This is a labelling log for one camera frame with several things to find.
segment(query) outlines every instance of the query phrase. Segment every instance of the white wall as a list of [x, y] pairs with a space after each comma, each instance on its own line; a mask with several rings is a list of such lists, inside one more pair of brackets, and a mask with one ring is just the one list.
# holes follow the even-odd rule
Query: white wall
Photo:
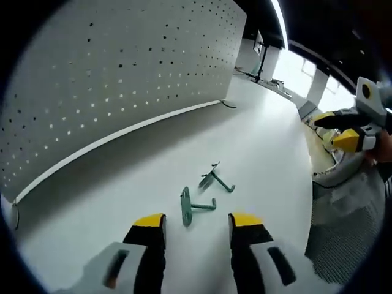
[[321, 98], [326, 87], [329, 75], [323, 73], [320, 69], [316, 69], [313, 77], [312, 86], [306, 96], [307, 100], [310, 100], [315, 105], [319, 105]]
[[253, 50], [254, 40], [242, 39], [236, 67], [241, 67], [245, 72], [252, 72], [257, 64], [260, 64], [260, 57]]
[[[256, 75], [258, 69], [260, 68], [265, 47], [263, 47], [262, 53], [259, 56], [253, 50], [253, 45], [254, 40], [242, 39], [235, 66], [241, 67], [245, 72], [250, 72]], [[260, 75], [261, 78], [265, 80], [272, 79], [280, 51], [281, 50], [279, 48], [268, 47], [263, 65], [263, 72]]]
[[280, 53], [281, 49], [272, 46], [268, 47], [263, 65], [263, 72], [260, 75], [262, 79], [268, 81], [272, 79]]

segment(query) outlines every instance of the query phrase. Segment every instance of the ceiling light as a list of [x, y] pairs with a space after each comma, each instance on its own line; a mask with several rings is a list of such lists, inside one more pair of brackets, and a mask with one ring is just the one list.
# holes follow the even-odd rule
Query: ceiling light
[[282, 37], [283, 37], [284, 47], [285, 47], [285, 49], [288, 49], [287, 32], [286, 32], [286, 27], [284, 24], [284, 19], [283, 19], [281, 7], [279, 6], [279, 2], [277, 0], [271, 0], [271, 2], [272, 2], [272, 5], [274, 6], [277, 20], [279, 22], [279, 26], [281, 27], [281, 33], [282, 33]]

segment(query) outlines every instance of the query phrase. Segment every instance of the window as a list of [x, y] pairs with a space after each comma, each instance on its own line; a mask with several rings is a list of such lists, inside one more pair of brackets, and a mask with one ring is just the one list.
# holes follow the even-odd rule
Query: window
[[316, 71], [316, 65], [288, 50], [282, 50], [273, 78], [284, 81], [285, 88], [306, 98]]
[[318, 108], [322, 112], [351, 108], [354, 106], [354, 99], [354, 95], [350, 94], [344, 86], [330, 76]]

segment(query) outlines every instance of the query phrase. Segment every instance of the white table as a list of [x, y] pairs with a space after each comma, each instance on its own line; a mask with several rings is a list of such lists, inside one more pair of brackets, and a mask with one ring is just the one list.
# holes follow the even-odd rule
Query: white table
[[[230, 268], [228, 213], [255, 214], [275, 239], [304, 252], [311, 224], [311, 163], [295, 106], [234, 78], [227, 99], [131, 132], [82, 156], [20, 203], [20, 249], [49, 290], [70, 287], [83, 265], [137, 219], [167, 215], [164, 293], [236, 293]], [[204, 193], [200, 175], [221, 161]], [[181, 221], [179, 195], [217, 209]]]

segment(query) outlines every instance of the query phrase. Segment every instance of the green metal hook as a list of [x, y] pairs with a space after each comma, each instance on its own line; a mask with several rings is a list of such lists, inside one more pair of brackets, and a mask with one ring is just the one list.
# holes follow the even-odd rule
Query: green metal hook
[[185, 187], [183, 192], [181, 193], [181, 212], [183, 214], [183, 225], [185, 227], [189, 227], [192, 223], [192, 208], [199, 209], [207, 209], [207, 210], [215, 210], [216, 209], [216, 200], [213, 198], [212, 205], [201, 205], [201, 204], [192, 204], [190, 202], [190, 193], [189, 188]]
[[215, 174], [215, 168], [220, 164], [220, 162], [218, 162], [217, 164], [212, 164], [213, 169], [210, 171], [210, 173], [208, 173], [207, 175], [202, 175], [202, 177], [204, 177], [204, 179], [199, 183], [199, 187], [204, 187], [205, 189], [211, 184], [211, 182], [213, 181], [213, 179], [216, 179], [219, 184], [221, 184], [227, 192], [232, 193], [235, 189], [235, 185], [232, 185], [232, 187], [228, 187], [216, 174]]

